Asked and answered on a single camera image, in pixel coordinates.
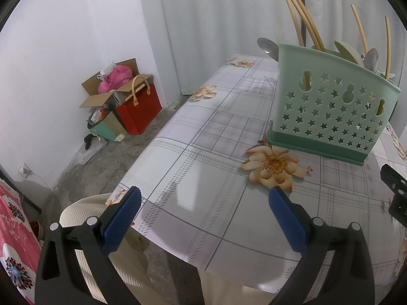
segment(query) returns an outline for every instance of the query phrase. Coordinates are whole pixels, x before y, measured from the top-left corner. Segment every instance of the teal box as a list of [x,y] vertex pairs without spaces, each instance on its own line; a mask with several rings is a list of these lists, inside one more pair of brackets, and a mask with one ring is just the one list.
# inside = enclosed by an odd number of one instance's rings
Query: teal box
[[88,123],[88,129],[91,133],[97,134],[106,140],[117,142],[122,141],[128,134],[112,111],[108,112],[106,117],[96,125]]
[[279,45],[278,108],[268,141],[363,165],[400,89],[333,53]]

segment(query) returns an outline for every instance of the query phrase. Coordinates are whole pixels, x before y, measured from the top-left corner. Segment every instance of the white plastic bag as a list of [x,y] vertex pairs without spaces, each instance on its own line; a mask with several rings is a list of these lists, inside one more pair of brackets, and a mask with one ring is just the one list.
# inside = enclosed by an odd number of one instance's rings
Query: white plastic bag
[[92,144],[88,150],[85,150],[85,143],[76,153],[72,163],[74,166],[81,164],[85,165],[88,161],[90,161],[93,156],[95,156],[99,151],[101,151],[105,146],[107,146],[107,141],[103,138],[98,140],[97,137],[92,138]]
[[116,64],[113,62],[107,66],[105,66],[103,69],[100,70],[100,74],[98,75],[98,79],[105,81],[106,78],[109,76],[110,73],[113,72],[113,70],[117,67]]

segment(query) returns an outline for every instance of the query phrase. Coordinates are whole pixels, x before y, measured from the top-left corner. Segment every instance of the blue gripper pad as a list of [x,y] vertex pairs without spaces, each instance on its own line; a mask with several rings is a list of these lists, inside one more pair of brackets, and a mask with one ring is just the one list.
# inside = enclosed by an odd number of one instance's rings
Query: blue gripper pad
[[108,220],[102,231],[102,251],[104,254],[108,255],[117,251],[140,207],[141,191],[133,186],[119,203],[110,205],[106,209],[100,217],[101,220],[104,218]]
[[294,204],[280,187],[269,192],[269,206],[291,249],[304,256],[308,249],[310,216],[301,205]]

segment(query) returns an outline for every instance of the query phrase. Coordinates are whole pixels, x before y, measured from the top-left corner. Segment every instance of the concrete floor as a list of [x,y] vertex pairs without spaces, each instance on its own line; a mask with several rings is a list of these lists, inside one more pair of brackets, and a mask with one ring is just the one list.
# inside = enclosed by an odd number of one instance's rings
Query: concrete floor
[[[181,97],[170,110],[161,110],[142,135],[128,135],[122,142],[109,142],[86,165],[67,169],[49,195],[38,220],[46,229],[59,221],[62,211],[79,199],[110,193],[188,96]],[[151,243],[146,250],[148,274],[158,291],[174,305],[204,304],[195,267]]]

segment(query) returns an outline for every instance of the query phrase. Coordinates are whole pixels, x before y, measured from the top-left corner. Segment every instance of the red object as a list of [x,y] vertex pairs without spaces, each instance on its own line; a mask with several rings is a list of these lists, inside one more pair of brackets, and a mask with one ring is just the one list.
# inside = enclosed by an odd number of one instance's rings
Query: red object
[[118,65],[113,72],[107,76],[106,80],[99,84],[99,94],[108,93],[113,89],[119,89],[131,78],[133,78],[133,70],[131,67]]
[[148,85],[147,88],[143,85],[135,91],[134,80],[133,99],[119,106],[117,112],[129,134],[142,134],[160,112],[161,104],[158,100],[154,84]]

